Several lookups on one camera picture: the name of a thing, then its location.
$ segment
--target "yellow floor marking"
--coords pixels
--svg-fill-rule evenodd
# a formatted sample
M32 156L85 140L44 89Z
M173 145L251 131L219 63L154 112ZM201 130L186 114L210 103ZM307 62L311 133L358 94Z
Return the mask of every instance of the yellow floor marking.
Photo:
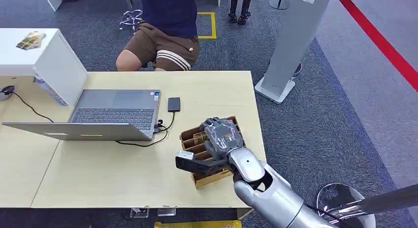
M198 36L198 38L211 38L216 39L216 22L215 22L215 12L197 12L198 15L210 15L212 35L208 36Z

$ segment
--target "person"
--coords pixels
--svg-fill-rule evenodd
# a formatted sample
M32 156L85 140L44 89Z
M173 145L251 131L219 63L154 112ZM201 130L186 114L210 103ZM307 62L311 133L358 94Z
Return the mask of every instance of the person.
M190 70L199 55L194 0L142 0L142 22L116 59L118 71Z
M237 15L235 14L235 11L237 10L238 0L231 0L231 8L228 14L229 23L238 23L239 25L245 25L247 23L248 18L251 16L251 13L248 11L250 3L251 0L243 0L241 16L237 20Z

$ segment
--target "navy shirt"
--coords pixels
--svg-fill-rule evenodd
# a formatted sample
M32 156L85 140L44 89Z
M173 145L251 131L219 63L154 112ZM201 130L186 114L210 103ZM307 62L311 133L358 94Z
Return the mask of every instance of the navy shirt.
M195 0L142 0L142 18L169 36L197 36Z

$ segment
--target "blue carpet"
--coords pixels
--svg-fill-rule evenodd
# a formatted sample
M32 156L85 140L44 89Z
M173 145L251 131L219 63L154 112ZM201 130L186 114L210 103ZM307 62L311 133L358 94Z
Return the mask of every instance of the blue carpet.
M199 11L215 11L218 39L200 40L194 70L251 70L253 83L263 76L273 53L285 11L252 0L246 26L228 24L229 0L197 0ZM60 28L88 70L115 70L115 59L132 35L117 25L126 10L123 0L80 0L54 13L45 0L0 0L0 27ZM207 32L207 24L198 24ZM365 196L395 185L352 108L346 94L314 41L302 59L303 71L282 105L257 95L268 163L286 178L306 202L319 189L342 182ZM0 209L2 227L98 228L152 227L155 210L145 220L126 221L125 209ZM233 209L184 209L170 221L235 219ZM380 228L415 228L408 211L377 215ZM243 220L249 227L270 227L257 213Z

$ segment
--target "laptop keyboard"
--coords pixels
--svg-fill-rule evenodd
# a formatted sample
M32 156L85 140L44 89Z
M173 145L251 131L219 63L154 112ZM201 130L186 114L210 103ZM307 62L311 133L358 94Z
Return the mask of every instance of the laptop keyboard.
M150 130L153 115L154 109L78 108L73 122L130 123L138 130Z

